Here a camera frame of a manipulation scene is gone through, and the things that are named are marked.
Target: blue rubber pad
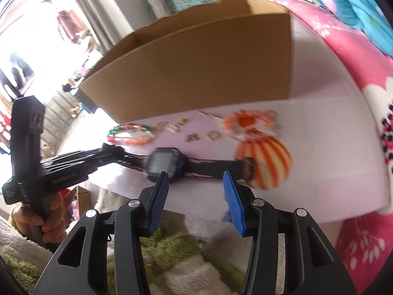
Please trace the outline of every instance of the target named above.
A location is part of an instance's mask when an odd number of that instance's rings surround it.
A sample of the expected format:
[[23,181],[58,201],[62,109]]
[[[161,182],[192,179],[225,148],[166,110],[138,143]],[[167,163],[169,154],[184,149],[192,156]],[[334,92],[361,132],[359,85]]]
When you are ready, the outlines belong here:
[[165,173],[162,181],[159,183],[157,194],[154,198],[149,212],[149,225],[147,227],[147,230],[150,232],[151,235],[157,230],[160,224],[162,210],[165,206],[168,190],[169,176],[168,173]]
[[244,209],[242,203],[240,202],[235,183],[233,182],[229,171],[224,172],[223,185],[233,225],[239,234],[243,235],[246,231],[246,224],[244,222]]

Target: table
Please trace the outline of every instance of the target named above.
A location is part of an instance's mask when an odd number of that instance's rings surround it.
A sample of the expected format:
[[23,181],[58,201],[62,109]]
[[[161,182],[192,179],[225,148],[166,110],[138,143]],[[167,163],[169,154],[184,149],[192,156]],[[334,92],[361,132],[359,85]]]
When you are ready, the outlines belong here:
[[[342,63],[306,25],[292,18],[293,78],[289,100],[264,101],[207,108],[224,116],[238,109],[270,109],[278,113],[282,132],[278,139],[293,157],[288,180],[278,188],[253,190],[276,208],[306,208],[315,220],[339,221],[379,210],[388,204],[388,180],[383,154],[367,104]],[[221,131],[218,120],[196,111],[137,121],[189,122],[181,133],[165,131],[149,145],[125,147],[134,154],[150,154],[156,147],[177,147],[190,157],[233,159],[237,141],[204,138],[209,130]],[[82,149],[96,148],[115,123],[98,110],[79,133]],[[200,141],[185,142],[189,133]],[[101,167],[89,180],[103,188],[136,198],[150,186],[141,172],[117,164]],[[165,209],[220,220],[227,211],[219,180],[182,178],[170,185]]]

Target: pink blanket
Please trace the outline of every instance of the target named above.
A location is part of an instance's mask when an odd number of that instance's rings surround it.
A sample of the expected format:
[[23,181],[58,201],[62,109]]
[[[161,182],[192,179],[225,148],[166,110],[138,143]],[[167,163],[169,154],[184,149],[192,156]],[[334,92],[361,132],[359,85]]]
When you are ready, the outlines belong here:
[[306,23],[344,64],[363,93],[382,139],[390,183],[390,206],[344,221],[336,244],[361,294],[375,279],[393,249],[393,60],[358,30],[333,13],[301,0],[271,0],[286,6]]

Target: smartwatch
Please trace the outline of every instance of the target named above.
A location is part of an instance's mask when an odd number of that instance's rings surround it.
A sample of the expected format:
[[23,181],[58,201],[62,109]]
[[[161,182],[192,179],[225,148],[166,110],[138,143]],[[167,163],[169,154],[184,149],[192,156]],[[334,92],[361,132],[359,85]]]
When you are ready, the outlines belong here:
[[135,169],[145,172],[147,179],[156,182],[160,173],[165,171],[169,181],[180,177],[202,177],[223,179],[229,170],[236,180],[251,180],[254,174],[254,159],[245,158],[235,161],[200,160],[189,158],[175,147],[158,147],[150,156],[133,156]]

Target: gray curtain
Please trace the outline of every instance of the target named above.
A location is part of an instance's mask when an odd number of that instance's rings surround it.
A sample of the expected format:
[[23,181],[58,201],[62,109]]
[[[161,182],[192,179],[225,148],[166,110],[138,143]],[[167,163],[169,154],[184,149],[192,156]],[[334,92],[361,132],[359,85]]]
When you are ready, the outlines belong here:
[[121,39],[119,32],[99,0],[75,0],[101,44],[104,53],[108,52]]

